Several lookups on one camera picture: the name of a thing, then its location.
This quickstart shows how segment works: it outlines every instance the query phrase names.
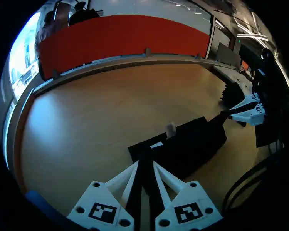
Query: table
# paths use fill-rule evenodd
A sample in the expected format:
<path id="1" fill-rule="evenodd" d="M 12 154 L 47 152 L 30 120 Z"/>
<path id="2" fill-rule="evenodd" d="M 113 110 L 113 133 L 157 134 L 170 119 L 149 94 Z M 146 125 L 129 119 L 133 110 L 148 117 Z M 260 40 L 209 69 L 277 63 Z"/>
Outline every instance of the table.
<path id="1" fill-rule="evenodd" d="M 219 114 L 224 88 L 197 64 L 122 68 L 59 86 L 36 98 L 28 115 L 21 152 L 26 187 L 67 216 L 90 182 L 106 182 L 132 164 L 129 146 L 163 133 L 170 122 Z M 198 180 L 217 208 L 264 155 L 253 127 L 227 120 L 224 128 L 225 145 L 186 179 Z"/>

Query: window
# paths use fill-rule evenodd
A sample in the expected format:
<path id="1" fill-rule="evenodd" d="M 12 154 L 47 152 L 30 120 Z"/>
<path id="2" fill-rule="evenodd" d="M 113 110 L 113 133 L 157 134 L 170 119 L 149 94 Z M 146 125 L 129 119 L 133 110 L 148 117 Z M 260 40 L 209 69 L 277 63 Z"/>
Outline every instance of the window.
<path id="1" fill-rule="evenodd" d="M 16 38 L 10 53 L 10 81 L 18 100 L 28 83 L 39 72 L 34 42 L 40 13 L 34 14 Z"/>

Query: orange wall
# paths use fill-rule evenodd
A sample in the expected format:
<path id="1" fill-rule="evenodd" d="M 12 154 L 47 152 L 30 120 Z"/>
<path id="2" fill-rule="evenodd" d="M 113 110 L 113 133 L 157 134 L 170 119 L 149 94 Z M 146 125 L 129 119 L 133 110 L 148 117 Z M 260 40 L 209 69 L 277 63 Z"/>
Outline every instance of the orange wall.
<path id="1" fill-rule="evenodd" d="M 115 15 L 94 18 L 64 28 L 40 44 L 45 79 L 52 70 L 65 72 L 93 60 L 118 55 L 152 53 L 205 56 L 209 35 L 171 20 Z"/>

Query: person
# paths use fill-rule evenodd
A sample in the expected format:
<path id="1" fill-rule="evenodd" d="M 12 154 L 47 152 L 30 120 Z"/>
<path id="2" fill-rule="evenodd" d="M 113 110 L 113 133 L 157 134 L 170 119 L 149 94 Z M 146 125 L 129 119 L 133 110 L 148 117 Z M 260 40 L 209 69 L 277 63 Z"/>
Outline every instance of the person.
<path id="1" fill-rule="evenodd" d="M 86 4 L 85 2 L 79 2 L 75 5 L 74 8 L 76 10 L 76 13 L 70 17 L 69 25 L 73 25 L 78 22 L 99 17 L 98 13 L 94 9 L 92 10 L 84 9 L 85 4 Z"/>
<path id="2" fill-rule="evenodd" d="M 42 29 L 40 29 L 38 31 L 38 33 L 36 34 L 35 37 L 35 56 L 37 58 L 37 63 L 39 66 L 39 72 L 40 72 L 40 76 L 43 80 L 45 80 L 44 78 L 44 72 L 42 69 L 42 64 L 40 62 L 40 43 L 45 39 L 48 38 L 49 36 L 51 36 L 52 34 L 56 33 L 58 30 L 61 29 L 61 24 L 54 20 L 54 16 L 55 13 L 54 11 L 50 11 L 46 14 L 45 18 L 44 18 L 44 26 L 42 27 Z"/>

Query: small white object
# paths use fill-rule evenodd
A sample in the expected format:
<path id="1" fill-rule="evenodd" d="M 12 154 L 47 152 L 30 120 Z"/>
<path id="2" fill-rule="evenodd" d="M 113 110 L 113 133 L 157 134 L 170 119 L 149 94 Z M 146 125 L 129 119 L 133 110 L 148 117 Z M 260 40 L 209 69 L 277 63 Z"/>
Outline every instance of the small white object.
<path id="1" fill-rule="evenodd" d="M 154 147 L 158 147 L 158 146 L 162 146 L 162 145 L 163 145 L 163 143 L 160 141 L 156 144 L 151 145 L 150 148 L 154 148 Z"/>

